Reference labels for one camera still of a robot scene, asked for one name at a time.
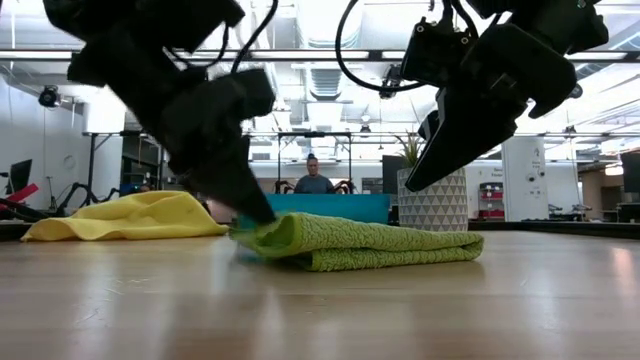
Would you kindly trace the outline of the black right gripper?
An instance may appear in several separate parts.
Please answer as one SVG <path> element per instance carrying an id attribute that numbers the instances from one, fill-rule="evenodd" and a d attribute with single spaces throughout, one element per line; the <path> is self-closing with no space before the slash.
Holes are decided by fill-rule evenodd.
<path id="1" fill-rule="evenodd" d="M 417 192 L 468 165 L 511 138 L 518 117 L 550 112 L 576 84 L 573 65 L 544 42 L 513 24 L 488 28 L 437 92 L 437 108 L 418 129 L 425 146 L 405 185 Z"/>

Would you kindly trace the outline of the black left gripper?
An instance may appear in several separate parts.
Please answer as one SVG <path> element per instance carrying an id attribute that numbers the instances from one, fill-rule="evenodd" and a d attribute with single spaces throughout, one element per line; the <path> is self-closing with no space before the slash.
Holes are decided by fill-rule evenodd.
<path id="1" fill-rule="evenodd" d="M 241 122 L 269 114 L 275 102 L 262 69 L 206 80 L 206 71 L 179 69 L 156 43 L 112 29 L 73 56 L 68 78 L 107 86 L 145 132 L 170 155 L 184 185 L 258 224 L 275 214 L 248 164 L 250 137 Z"/>

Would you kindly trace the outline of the yellow microfiber towel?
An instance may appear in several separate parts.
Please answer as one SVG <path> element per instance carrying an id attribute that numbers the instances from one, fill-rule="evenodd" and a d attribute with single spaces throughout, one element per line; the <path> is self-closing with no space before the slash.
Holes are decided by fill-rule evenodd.
<path id="1" fill-rule="evenodd" d="M 222 236 L 228 231 L 189 193 L 149 191 L 83 207 L 68 217 L 40 220 L 22 240 L 151 240 Z"/>

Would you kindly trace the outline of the lime green microfiber towel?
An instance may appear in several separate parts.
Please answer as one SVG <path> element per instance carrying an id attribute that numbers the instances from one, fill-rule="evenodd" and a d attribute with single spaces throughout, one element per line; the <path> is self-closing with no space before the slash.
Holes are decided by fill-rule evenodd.
<path id="1" fill-rule="evenodd" d="M 266 260 L 291 261 L 312 272 L 473 261 L 484 249 L 484 237 L 477 233 L 431 232 L 308 213 L 235 228 L 230 236 Z"/>

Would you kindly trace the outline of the succulent in patterned white pot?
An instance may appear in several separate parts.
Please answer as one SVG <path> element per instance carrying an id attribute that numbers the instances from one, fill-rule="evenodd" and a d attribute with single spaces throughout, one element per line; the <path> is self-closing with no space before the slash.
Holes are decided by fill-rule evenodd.
<path id="1" fill-rule="evenodd" d="M 395 137 L 402 144 L 403 160 L 403 167 L 397 171 L 399 224 L 435 232 L 466 231 L 469 213 L 465 169 L 460 168 L 423 190 L 412 192 L 405 183 L 417 164 L 424 141 L 411 133 Z"/>

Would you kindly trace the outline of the red shelf unit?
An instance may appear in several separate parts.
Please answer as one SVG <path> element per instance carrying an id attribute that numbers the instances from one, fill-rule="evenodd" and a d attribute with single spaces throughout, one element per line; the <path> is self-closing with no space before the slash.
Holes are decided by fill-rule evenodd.
<path id="1" fill-rule="evenodd" d="M 482 221 L 505 219 L 502 182 L 485 182 L 479 185 L 477 218 Z"/>

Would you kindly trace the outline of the person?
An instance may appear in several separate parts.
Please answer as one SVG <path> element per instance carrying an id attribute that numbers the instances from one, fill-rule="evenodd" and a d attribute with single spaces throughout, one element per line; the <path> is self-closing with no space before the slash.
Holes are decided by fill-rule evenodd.
<path id="1" fill-rule="evenodd" d="M 332 191 L 333 183 L 319 173 L 319 162 L 314 154 L 307 157 L 306 168 L 308 174 L 297 181 L 294 187 L 295 193 L 327 194 Z"/>

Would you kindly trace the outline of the teal plastic bin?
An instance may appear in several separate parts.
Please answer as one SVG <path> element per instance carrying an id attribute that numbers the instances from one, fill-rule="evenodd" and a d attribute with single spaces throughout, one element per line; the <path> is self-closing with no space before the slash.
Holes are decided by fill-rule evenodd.
<path id="1" fill-rule="evenodd" d="M 386 194 L 268 194 L 276 215 L 304 212 L 365 223 L 386 224 L 391 206 Z"/>

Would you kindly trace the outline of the black computer monitor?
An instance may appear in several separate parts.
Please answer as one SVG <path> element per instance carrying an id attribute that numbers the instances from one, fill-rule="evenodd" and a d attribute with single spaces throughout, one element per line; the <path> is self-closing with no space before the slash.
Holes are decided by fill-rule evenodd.
<path id="1" fill-rule="evenodd" d="M 640 193 L 640 152 L 620 155 L 623 168 L 623 186 L 626 193 Z"/>
<path id="2" fill-rule="evenodd" d="M 10 167 L 6 194 L 13 194 L 24 189 L 29 184 L 32 160 L 14 163 Z"/>

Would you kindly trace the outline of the red angled bar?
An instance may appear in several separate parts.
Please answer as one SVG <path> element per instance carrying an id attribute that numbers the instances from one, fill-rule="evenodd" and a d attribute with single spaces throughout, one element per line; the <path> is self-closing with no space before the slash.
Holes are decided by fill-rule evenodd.
<path id="1" fill-rule="evenodd" d="M 35 194 L 39 190 L 39 187 L 35 184 L 29 184 L 21 190 L 18 190 L 6 197 L 6 200 L 11 203 L 22 204 L 29 196 Z"/>

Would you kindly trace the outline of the black tall test frame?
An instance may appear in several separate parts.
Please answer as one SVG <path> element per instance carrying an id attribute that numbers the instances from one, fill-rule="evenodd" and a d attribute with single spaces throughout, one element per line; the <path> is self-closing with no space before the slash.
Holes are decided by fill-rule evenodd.
<path id="1" fill-rule="evenodd" d="M 340 145 L 348 151 L 348 179 L 352 181 L 352 146 L 353 146 L 353 135 L 351 132 L 324 132 L 324 131 L 306 131 L 306 132 L 278 132 L 277 133 L 277 145 L 278 145 L 278 154 L 277 154 L 277 180 L 283 180 L 281 176 L 281 152 L 286 145 L 282 145 L 282 139 L 288 137 L 291 140 L 295 140 L 298 137 L 304 138 L 325 138 L 325 137 L 333 137 L 337 140 L 339 137 L 345 137 L 348 140 L 348 145 L 345 146 L 343 143 Z"/>

